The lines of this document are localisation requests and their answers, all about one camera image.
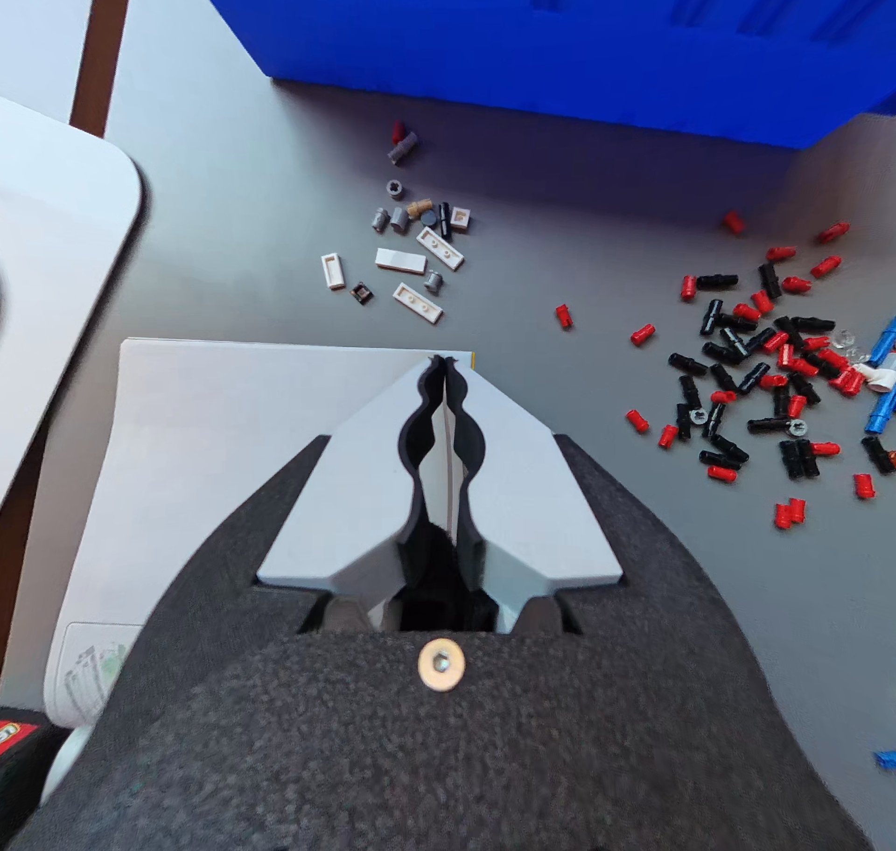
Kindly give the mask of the black lego box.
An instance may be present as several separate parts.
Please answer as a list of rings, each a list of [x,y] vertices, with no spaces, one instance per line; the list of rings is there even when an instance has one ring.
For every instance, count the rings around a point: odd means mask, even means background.
[[[1,828],[7,836],[37,809],[49,770],[71,730],[52,723],[40,711],[3,707],[1,720],[2,725],[10,722],[21,727],[2,742]]]

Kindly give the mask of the white lego instruction booklet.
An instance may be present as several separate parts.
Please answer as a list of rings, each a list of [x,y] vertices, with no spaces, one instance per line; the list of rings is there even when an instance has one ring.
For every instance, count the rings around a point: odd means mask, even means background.
[[[218,525],[425,349],[129,339],[44,678],[49,719],[96,721],[169,584]]]

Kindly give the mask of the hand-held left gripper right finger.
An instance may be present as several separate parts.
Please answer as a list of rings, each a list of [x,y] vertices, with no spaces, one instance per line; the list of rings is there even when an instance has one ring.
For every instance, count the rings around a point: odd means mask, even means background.
[[[510,633],[531,599],[618,584],[623,568],[554,433],[451,357],[446,404],[465,468],[458,566],[497,604],[497,632]]]

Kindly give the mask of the blue plastic bin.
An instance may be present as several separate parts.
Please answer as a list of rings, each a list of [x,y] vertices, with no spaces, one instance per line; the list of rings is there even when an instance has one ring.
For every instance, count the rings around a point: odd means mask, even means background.
[[[802,150],[894,115],[895,0],[210,0],[271,78]]]

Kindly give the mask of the white rounded table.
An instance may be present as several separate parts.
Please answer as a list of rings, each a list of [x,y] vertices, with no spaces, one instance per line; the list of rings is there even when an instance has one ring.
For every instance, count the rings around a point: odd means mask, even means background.
[[[116,146],[1,101],[1,491],[8,494],[142,202]]]

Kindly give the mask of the white studded lego plate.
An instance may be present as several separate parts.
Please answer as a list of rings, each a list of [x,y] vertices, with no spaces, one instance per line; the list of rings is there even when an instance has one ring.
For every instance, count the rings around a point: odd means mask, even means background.
[[[442,307],[404,282],[397,286],[392,297],[431,325],[438,324],[443,316]]]
[[[465,261],[463,254],[432,228],[423,228],[417,235],[417,241],[427,250],[428,255],[437,258],[453,272]]]

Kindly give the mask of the pile of red black pins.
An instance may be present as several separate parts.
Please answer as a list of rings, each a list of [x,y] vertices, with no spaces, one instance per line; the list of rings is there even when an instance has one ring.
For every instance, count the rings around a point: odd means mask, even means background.
[[[659,431],[657,446],[668,452],[676,442],[689,442],[698,431],[700,440],[709,445],[700,450],[698,459],[711,480],[732,485],[748,464],[748,452],[729,440],[722,429],[727,412],[757,389],[770,397],[771,414],[748,419],[745,429],[751,435],[776,439],[780,461],[792,482],[820,477],[820,460],[842,453],[837,442],[816,442],[809,437],[805,417],[822,403],[815,381],[843,398],[857,398],[869,391],[876,404],[882,396],[870,391],[854,369],[856,364],[867,364],[871,351],[866,353],[857,345],[851,350],[833,348],[832,334],[843,329],[833,319],[785,312],[790,297],[810,294],[819,281],[843,264],[840,255],[831,254],[813,264],[808,276],[781,277],[778,265],[797,256],[794,245],[770,247],[757,266],[759,287],[749,302],[731,303],[719,297],[719,293],[738,289],[740,277],[735,273],[686,274],[682,278],[679,298],[683,303],[693,303],[701,293],[712,297],[698,330],[701,359],[679,352],[667,358],[666,363],[678,375],[680,398],[674,420]],[[888,426],[892,424],[894,413]],[[866,433],[865,426],[859,445],[871,471],[855,474],[852,483],[857,500],[869,502],[877,496],[874,475],[894,475],[895,454],[884,444],[884,433]]]

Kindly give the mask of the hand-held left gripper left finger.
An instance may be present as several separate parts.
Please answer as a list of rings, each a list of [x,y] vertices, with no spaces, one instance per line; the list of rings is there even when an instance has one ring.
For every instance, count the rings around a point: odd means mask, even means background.
[[[330,437],[257,571],[271,587],[356,599],[374,624],[449,530],[446,361],[426,356]]]

